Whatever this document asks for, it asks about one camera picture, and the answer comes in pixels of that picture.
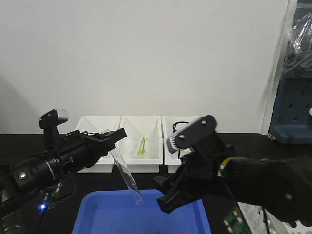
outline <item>screw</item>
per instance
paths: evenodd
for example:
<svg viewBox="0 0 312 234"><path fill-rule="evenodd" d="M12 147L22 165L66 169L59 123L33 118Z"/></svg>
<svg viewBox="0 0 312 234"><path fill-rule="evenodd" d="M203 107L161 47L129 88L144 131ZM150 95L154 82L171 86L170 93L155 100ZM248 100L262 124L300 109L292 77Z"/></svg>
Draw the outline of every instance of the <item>screw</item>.
<svg viewBox="0 0 312 234"><path fill-rule="evenodd" d="M292 200L293 196L290 194L285 194L285 198L290 201Z"/></svg>
<svg viewBox="0 0 312 234"><path fill-rule="evenodd" d="M26 179L27 173L26 173L26 172L20 172L20 173L18 174L18 177L19 177L19 179Z"/></svg>

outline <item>robotic arm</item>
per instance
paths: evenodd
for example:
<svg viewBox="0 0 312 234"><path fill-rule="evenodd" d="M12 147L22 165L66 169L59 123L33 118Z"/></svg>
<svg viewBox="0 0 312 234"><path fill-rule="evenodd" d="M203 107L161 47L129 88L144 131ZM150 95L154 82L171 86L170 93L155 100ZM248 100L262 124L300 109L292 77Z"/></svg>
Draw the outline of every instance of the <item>robotic arm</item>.
<svg viewBox="0 0 312 234"><path fill-rule="evenodd" d="M266 208L280 221L312 223L312 159L267 160L237 157L217 135L212 116L196 119L167 139L168 150L191 149L168 178L155 181L165 194L162 211L191 203L206 195L232 197Z"/></svg>
<svg viewBox="0 0 312 234"><path fill-rule="evenodd" d="M47 189L55 190L62 179L101 157L126 137L123 128L103 134L79 130L61 136L57 126L68 120L67 111L54 109L40 118L47 151L15 165L0 165L0 218Z"/></svg>

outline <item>white wall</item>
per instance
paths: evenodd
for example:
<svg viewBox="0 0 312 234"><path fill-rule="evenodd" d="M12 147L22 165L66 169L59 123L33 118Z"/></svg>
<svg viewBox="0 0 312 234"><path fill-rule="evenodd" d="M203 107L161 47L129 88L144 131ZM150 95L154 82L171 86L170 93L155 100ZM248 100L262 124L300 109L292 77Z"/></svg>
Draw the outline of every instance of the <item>white wall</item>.
<svg viewBox="0 0 312 234"><path fill-rule="evenodd" d="M0 133L39 117L214 115L261 130L287 0L0 0Z"/></svg>

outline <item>led light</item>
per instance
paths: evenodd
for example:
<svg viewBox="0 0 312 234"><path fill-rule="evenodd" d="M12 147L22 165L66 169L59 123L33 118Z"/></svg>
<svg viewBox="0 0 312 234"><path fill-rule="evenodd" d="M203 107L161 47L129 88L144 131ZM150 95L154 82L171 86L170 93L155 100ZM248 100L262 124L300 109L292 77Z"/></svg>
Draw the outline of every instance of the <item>led light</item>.
<svg viewBox="0 0 312 234"><path fill-rule="evenodd" d="M44 209L46 208L46 205L45 205L45 204L42 204L41 206L39 206L39 208L40 208L41 210L44 210Z"/></svg>

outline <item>black cable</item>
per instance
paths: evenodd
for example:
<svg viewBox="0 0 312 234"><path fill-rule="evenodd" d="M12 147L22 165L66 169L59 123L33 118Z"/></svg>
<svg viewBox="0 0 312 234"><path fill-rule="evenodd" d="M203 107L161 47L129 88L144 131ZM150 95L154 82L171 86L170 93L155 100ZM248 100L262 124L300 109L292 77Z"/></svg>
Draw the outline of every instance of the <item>black cable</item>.
<svg viewBox="0 0 312 234"><path fill-rule="evenodd" d="M178 121L178 122L175 122L173 125L172 125L172 129L173 129L173 133L175 133L177 130L176 130L176 126L180 123L186 123L188 124L188 122L186 121ZM180 159L180 154L181 154L181 150L178 151L178 157L177 159Z"/></svg>
<svg viewBox="0 0 312 234"><path fill-rule="evenodd" d="M263 206L261 208L262 208L262 211L263 211L263 217L264 217L265 228L267 230L267 234L270 234L270 228L269 228L269 221L268 221L268 217L267 217L267 212L265 211Z"/></svg>
<svg viewBox="0 0 312 234"><path fill-rule="evenodd" d="M49 206L50 206L51 190L47 191L46 197L47 197L47 199L45 200L45 208L42 210L42 214L41 214L41 217L40 217L40 220L38 222L37 229L35 232L36 234L40 233L40 231L42 230L42 227L45 223L46 214L47 214L47 211L48 211Z"/></svg>
<svg viewBox="0 0 312 234"><path fill-rule="evenodd" d="M217 166L218 166L218 170L220 171L220 173L222 173L222 169L221 169L221 162L219 161L218 157L215 155L215 160L217 162ZM225 190L228 192L228 194L230 195L230 197L232 198L232 201L235 202L236 206L239 208L239 205L238 205L238 202L236 200L236 198L234 197L230 187L228 186L228 184L226 183L225 179L223 176L221 176L221 180L222 180L222 183L223 183L223 186L225 187Z"/></svg>
<svg viewBox="0 0 312 234"><path fill-rule="evenodd" d="M76 191L76 183L73 179L71 179L69 176L67 176L66 174L64 174L63 172L61 172L61 174L66 178L68 179L70 182L72 182L72 184L74 185L73 189L66 195L64 196L61 196L61 197L58 197L58 198L52 198L52 202L53 203L58 203L58 202L61 202L61 201L64 201L66 200L67 198L69 198L71 195L74 194L74 192Z"/></svg>

